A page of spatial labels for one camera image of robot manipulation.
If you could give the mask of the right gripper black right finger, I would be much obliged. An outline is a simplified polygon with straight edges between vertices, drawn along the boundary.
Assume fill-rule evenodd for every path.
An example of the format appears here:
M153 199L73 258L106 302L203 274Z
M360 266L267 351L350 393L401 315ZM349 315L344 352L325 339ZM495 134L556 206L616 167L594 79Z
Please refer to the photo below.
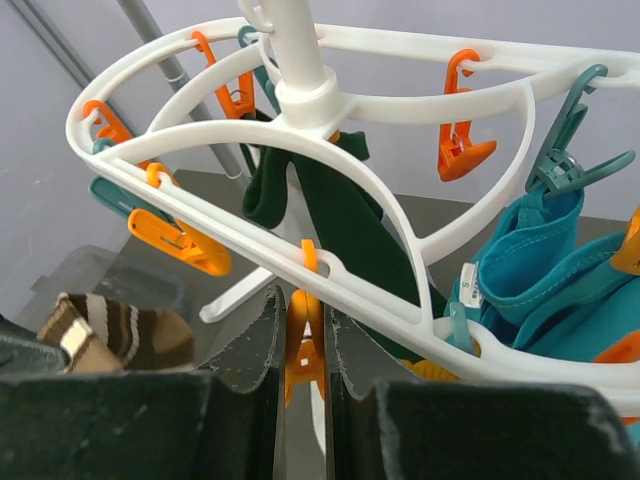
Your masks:
M331 479L635 479L609 403L576 385L426 381L327 308Z

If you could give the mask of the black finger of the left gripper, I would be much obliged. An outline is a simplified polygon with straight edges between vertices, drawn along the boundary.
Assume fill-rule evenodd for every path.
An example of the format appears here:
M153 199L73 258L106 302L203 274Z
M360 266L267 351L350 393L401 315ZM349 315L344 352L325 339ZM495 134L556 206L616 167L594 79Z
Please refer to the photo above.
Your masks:
M62 349L41 342L33 331L1 316L2 373L63 372L67 364Z

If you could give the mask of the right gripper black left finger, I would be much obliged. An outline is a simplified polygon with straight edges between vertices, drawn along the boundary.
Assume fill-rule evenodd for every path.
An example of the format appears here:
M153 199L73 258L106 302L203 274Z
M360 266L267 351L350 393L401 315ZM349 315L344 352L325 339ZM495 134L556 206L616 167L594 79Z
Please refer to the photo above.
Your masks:
M9 376L5 479L270 479L283 410L285 300L191 372Z

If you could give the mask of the orange sock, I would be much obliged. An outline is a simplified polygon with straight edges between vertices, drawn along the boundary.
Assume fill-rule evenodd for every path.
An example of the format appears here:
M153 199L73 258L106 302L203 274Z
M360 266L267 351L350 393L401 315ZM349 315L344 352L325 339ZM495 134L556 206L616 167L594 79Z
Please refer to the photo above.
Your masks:
M461 380L459 376L430 360L423 359L412 363L409 360L402 359L401 363L413 374L428 381L455 382Z

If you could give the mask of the brown white striped sock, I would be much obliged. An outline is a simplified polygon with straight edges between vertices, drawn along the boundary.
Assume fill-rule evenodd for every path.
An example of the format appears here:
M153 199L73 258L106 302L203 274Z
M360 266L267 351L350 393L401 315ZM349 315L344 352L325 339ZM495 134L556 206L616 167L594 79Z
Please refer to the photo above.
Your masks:
M96 294L60 294L37 339L68 355L67 373L184 370L194 361L192 330L179 314Z

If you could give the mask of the white clip hanger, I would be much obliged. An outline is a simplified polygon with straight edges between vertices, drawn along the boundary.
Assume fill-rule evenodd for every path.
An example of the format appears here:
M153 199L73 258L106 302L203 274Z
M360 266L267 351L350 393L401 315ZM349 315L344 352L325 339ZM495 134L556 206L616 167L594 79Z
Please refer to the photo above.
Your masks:
M591 169L566 155L600 87L639 83L635 52L446 37L313 22L304 1L240 3L238 18L165 35L99 74L75 100L65 133L100 176L357 320L390 354L464 380L585 385L627 419L639 414L637 363L600 364L564 334L636 287L614 263L623 234L575 244L587 185L628 166L623 152ZM97 150L95 107L146 68L190 48L254 33L255 43L179 89L137 137ZM448 75L506 70L516 79L435 96L339 88L322 48L444 61ZM347 120L456 125L517 112L523 137L495 185L427 237L367 166Z

